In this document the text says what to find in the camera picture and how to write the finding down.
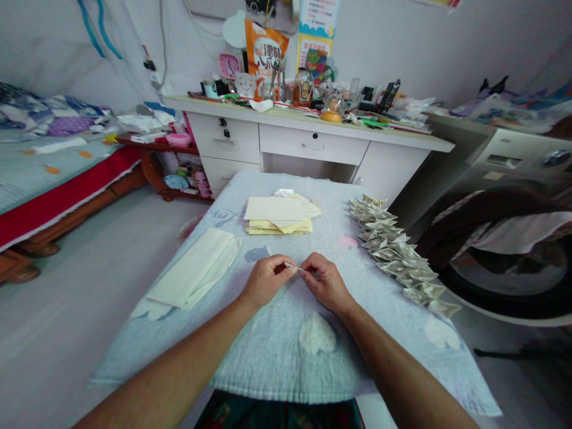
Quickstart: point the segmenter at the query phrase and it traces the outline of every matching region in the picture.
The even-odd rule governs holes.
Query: hand
[[[238,300],[255,311],[272,301],[282,285],[298,271],[295,266],[287,268],[285,262],[296,265],[288,256],[281,254],[260,259],[252,269]]]
[[[314,252],[302,262],[300,268],[304,269],[300,275],[318,301],[338,316],[350,312],[357,304],[348,292],[338,268],[324,256]]]

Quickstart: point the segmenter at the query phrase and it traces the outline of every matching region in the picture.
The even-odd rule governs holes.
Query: tiled floor
[[[87,388],[90,373],[174,255],[181,225],[208,207],[186,200],[165,203],[150,188],[132,192],[62,239],[62,250],[38,263],[39,278],[0,288],[0,427],[69,427],[109,394]],[[456,315],[455,323],[470,347],[482,349],[513,351],[556,333],[469,309]],[[498,419],[476,416],[481,427],[571,427],[558,408],[566,386],[547,381],[538,365],[477,362],[505,413]],[[359,404],[368,429],[380,427],[381,399],[363,397]],[[192,427],[199,413],[194,410],[182,426]]]

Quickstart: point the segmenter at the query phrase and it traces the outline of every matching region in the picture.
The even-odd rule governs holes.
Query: snack bag
[[[282,33],[274,29],[264,29],[251,20],[244,20],[246,28],[246,49],[248,54],[248,73],[257,76],[257,87],[254,99],[262,99],[262,85],[264,81],[272,80],[272,63],[284,59],[288,42]],[[274,86],[278,85],[278,76]]]

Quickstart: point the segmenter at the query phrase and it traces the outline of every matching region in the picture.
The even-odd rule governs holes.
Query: drawer handle
[[[324,150],[326,146],[317,146],[317,145],[307,145],[306,143],[302,143],[302,147],[306,149],[314,149],[314,150]]]
[[[232,144],[237,146],[238,145],[238,141],[236,140],[228,140],[228,139],[214,139],[214,141],[218,142],[218,143],[228,143],[228,144]]]

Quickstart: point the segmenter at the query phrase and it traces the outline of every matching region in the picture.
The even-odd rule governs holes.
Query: white wall
[[[84,0],[96,17],[93,0]],[[197,90],[217,70],[221,39],[197,30],[182,0],[165,0],[172,93]],[[157,0],[130,0],[150,54],[163,69]],[[73,0],[20,0],[0,5],[0,80],[42,95],[68,93],[116,110],[156,100],[142,67],[142,50],[121,1],[107,1],[106,28],[125,56],[104,60],[92,47]],[[571,76],[569,60],[554,60],[572,36],[570,0],[463,0],[452,13],[410,0],[343,0],[333,57],[340,80],[385,85],[400,77],[412,97],[437,96],[448,106],[469,100],[487,76],[525,91]],[[220,31],[219,21],[200,18]],[[297,36],[290,40],[287,71],[295,73]],[[546,65],[550,62],[549,79]]]

